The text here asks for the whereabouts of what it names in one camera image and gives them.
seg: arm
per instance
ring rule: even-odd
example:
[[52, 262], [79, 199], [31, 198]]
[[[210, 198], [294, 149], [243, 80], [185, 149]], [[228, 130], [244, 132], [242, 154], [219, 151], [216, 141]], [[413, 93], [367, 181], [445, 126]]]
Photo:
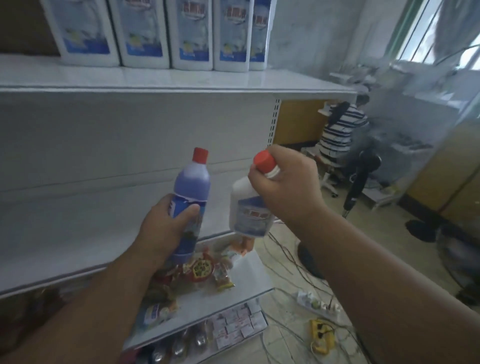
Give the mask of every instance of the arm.
[[251, 168], [271, 211], [301, 239], [379, 363], [480, 363], [480, 316], [322, 200], [315, 163], [272, 146], [278, 181]]
[[198, 214], [198, 205], [192, 205], [175, 219], [170, 218], [170, 200], [167, 195], [153, 206], [131, 247], [0, 363], [115, 363], [151, 276], [176, 248], [187, 223]]

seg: hand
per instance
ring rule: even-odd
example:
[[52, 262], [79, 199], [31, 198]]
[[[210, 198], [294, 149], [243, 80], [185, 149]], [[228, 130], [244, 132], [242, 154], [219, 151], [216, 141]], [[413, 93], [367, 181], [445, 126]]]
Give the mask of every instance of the hand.
[[270, 211], [287, 225], [298, 225], [326, 209], [315, 161], [281, 146], [270, 146], [268, 151], [281, 173], [275, 181], [269, 180], [252, 165], [248, 178]]
[[180, 242], [183, 230], [197, 217], [200, 206], [190, 205], [175, 218], [168, 215], [172, 194], [164, 196], [145, 217], [132, 249], [161, 266]]

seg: white detergent bottle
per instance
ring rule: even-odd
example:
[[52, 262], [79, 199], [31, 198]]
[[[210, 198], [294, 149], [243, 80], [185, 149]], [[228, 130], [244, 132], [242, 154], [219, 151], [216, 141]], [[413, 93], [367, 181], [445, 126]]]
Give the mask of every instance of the white detergent bottle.
[[82, 66], [119, 66], [106, 0], [41, 0], [61, 60]]
[[253, 7], [252, 46], [250, 48], [251, 71], [263, 71], [267, 67], [275, 7], [276, 0], [255, 0], [255, 6]]
[[167, 0], [172, 67], [213, 68], [212, 0]]
[[[263, 150], [253, 158], [253, 164], [266, 178], [275, 179], [280, 168], [275, 159]], [[230, 230], [249, 237], [265, 236], [273, 225], [275, 216], [266, 207], [264, 200], [243, 177], [233, 184], [230, 195]]]
[[247, 72], [253, 0], [214, 0], [214, 63], [217, 71]]
[[109, 0], [122, 64], [170, 68], [162, 0]]

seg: bottle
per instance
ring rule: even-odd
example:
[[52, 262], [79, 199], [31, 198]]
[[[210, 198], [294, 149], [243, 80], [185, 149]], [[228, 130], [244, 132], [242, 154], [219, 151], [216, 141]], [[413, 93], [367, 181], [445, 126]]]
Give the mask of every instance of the bottle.
[[209, 71], [212, 56], [212, 0], [167, 0], [172, 66]]
[[252, 46], [250, 50], [251, 71], [263, 71], [267, 67], [275, 7], [276, 0], [255, 0], [255, 6], [253, 7]]
[[109, 0], [124, 66], [169, 68], [162, 0]]
[[106, 0], [41, 0], [61, 60], [81, 66], [119, 66]]
[[[253, 164], [266, 178], [275, 179], [280, 168], [275, 159], [263, 150], [253, 158]], [[230, 230], [248, 237], [263, 237], [273, 225], [275, 216], [253, 189], [248, 177], [233, 184], [230, 196]]]
[[185, 228], [180, 244], [170, 257], [175, 264], [187, 263], [195, 251], [195, 244], [197, 243], [210, 191], [210, 175], [205, 165], [207, 157], [208, 150], [195, 148], [192, 162], [179, 173], [175, 180], [175, 186], [173, 187], [175, 196], [170, 203], [170, 216], [176, 217], [190, 205], [200, 205], [200, 213], [197, 219], [191, 221]]
[[253, 0], [214, 0], [214, 69], [247, 72]]

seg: white metal shelf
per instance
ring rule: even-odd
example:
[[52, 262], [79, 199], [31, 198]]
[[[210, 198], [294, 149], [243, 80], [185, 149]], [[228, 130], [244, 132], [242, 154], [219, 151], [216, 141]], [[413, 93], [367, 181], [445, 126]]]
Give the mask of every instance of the white metal shelf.
[[[231, 185], [246, 170], [211, 176], [201, 237], [229, 231]], [[133, 242], [143, 218], [173, 180], [39, 199], [0, 209], [0, 297], [90, 274]]]
[[351, 99], [356, 91], [286, 71], [217, 72], [81, 67], [60, 58], [0, 55], [1, 92], [275, 93]]
[[235, 264], [230, 276], [235, 286], [229, 290], [217, 292], [213, 284], [206, 284], [201, 290], [181, 295], [177, 299], [179, 309], [172, 319], [156, 328], [132, 335], [125, 341], [123, 349], [158, 341], [273, 289], [270, 277], [254, 250]]

